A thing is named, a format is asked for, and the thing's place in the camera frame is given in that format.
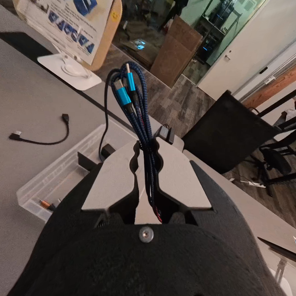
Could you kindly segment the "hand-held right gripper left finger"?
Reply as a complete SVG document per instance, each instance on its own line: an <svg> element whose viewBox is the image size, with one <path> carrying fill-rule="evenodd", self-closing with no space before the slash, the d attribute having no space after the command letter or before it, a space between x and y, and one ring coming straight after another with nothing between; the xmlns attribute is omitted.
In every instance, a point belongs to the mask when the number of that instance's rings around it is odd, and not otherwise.
<svg viewBox="0 0 296 296"><path fill-rule="evenodd" d="M139 141L131 141L112 153L102 167L86 197L82 210L111 210L112 206L136 194L139 203L139 188L136 172L139 168Z"/></svg>

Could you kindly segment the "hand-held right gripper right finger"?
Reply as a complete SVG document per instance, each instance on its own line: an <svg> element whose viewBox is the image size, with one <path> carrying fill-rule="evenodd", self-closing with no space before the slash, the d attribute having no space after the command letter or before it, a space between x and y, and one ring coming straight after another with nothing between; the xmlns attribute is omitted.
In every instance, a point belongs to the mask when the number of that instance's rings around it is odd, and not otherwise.
<svg viewBox="0 0 296 296"><path fill-rule="evenodd" d="M155 139L160 158L157 186L160 193L181 209L209 210L212 208L189 159L161 138Z"/></svg>

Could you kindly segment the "clear plastic bin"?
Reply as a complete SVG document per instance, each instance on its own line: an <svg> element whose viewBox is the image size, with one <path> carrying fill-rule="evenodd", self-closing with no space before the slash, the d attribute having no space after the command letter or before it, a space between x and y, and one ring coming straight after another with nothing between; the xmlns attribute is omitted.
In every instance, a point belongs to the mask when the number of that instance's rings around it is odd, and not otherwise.
<svg viewBox="0 0 296 296"><path fill-rule="evenodd" d="M66 195L87 176L88 171L78 165L77 152L82 153L96 164L99 160L99 144L102 139L105 124L100 125L61 157L55 160L47 168L32 178L28 183L17 191L18 204L36 217L47 222L53 211L46 209L42 202L53 204L54 206L66 197ZM120 149L131 141L137 141L135 134L125 130L116 122L109 120L109 128L103 139L103 145L110 144L116 150ZM142 162L139 161L139 168L136 175L143 170ZM138 183L139 193L143 190L143 184ZM120 201L119 204L112 206L111 210L98 210L103 212L113 212L119 209L125 215L128 211L135 209L136 194Z"/></svg>

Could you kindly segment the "dark bin divider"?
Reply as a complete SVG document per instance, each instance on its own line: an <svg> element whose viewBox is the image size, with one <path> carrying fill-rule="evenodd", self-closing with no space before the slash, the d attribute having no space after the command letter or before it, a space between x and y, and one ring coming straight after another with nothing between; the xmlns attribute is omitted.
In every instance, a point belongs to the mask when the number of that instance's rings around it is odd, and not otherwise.
<svg viewBox="0 0 296 296"><path fill-rule="evenodd" d="M77 152L77 158L78 158L78 165L88 172L91 172L97 166L97 164L94 161L84 156L80 152Z"/></svg>

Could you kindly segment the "black power adapter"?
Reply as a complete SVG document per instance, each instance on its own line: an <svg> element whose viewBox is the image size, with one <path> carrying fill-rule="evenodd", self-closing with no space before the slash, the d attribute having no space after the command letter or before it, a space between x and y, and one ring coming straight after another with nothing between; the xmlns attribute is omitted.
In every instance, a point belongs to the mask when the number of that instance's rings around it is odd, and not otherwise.
<svg viewBox="0 0 296 296"><path fill-rule="evenodd" d="M156 131L154 137L159 137L170 145L173 145L175 139L175 129L169 127L168 125L162 125Z"/></svg>

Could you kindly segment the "black office chair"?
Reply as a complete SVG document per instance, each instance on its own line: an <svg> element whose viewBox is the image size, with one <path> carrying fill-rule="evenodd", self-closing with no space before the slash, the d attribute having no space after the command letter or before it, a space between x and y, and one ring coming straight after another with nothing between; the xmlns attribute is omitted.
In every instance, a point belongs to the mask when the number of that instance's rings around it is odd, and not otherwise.
<svg viewBox="0 0 296 296"><path fill-rule="evenodd" d="M262 146L259 151L263 156L263 162L258 166L257 177L265 186L267 194L274 198L275 193L271 188L272 185L295 183L295 168L287 160L288 156L296 156L295 140L282 139L276 143ZM280 176L270 178L268 171L272 169L275 169Z"/></svg>
<svg viewBox="0 0 296 296"><path fill-rule="evenodd" d="M224 174L279 132L227 90L182 140L184 150Z"/></svg>

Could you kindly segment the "instruction sheet on stand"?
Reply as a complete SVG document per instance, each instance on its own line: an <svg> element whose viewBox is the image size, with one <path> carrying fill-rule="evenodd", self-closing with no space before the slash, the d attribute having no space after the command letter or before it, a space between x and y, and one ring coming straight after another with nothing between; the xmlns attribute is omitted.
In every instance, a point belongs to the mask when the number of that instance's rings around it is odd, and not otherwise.
<svg viewBox="0 0 296 296"><path fill-rule="evenodd" d="M88 90L102 83L101 78L95 74L95 71L99 70L105 61L119 26L122 12L122 1L113 1L102 39L91 65L79 60L77 56L66 54L56 46L57 54L39 56L37 58L38 63L79 91Z"/></svg>

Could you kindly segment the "brown cardboard boxes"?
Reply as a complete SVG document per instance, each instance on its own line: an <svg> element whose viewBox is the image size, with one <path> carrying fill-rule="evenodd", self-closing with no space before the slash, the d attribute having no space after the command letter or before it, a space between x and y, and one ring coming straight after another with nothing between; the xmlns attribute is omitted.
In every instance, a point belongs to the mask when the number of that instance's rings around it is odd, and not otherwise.
<svg viewBox="0 0 296 296"><path fill-rule="evenodd" d="M175 16L150 72L172 88L202 43L202 35Z"/></svg>

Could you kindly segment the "plain white door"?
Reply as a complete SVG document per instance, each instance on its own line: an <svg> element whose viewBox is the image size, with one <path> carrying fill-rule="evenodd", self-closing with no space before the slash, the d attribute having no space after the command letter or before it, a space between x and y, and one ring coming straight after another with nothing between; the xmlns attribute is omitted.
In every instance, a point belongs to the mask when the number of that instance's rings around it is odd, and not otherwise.
<svg viewBox="0 0 296 296"><path fill-rule="evenodd" d="M197 87L214 100L226 90L234 93L294 43L295 37L296 1L265 1Z"/></svg>

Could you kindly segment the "black metal shelf rack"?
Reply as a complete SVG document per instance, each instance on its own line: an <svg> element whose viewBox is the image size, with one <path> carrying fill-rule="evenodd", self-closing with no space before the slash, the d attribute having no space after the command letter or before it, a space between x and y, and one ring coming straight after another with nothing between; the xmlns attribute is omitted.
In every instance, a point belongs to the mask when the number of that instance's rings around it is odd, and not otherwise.
<svg viewBox="0 0 296 296"><path fill-rule="evenodd" d="M220 46L230 30L238 25L242 13L235 9L237 1L219 0L209 1L201 18L199 25L205 33L200 52L199 60L207 64L208 58Z"/></svg>

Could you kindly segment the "wooden post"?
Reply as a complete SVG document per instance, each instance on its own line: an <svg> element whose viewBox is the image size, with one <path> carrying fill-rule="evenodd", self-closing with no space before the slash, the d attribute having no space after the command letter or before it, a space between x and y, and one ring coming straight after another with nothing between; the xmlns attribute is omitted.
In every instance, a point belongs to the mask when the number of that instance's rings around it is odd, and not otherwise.
<svg viewBox="0 0 296 296"><path fill-rule="evenodd" d="M296 81L296 65L286 70L283 74L277 77L272 82L263 86L250 97L242 102L242 104L249 107L258 107L268 99L282 91L284 88Z"/></svg>

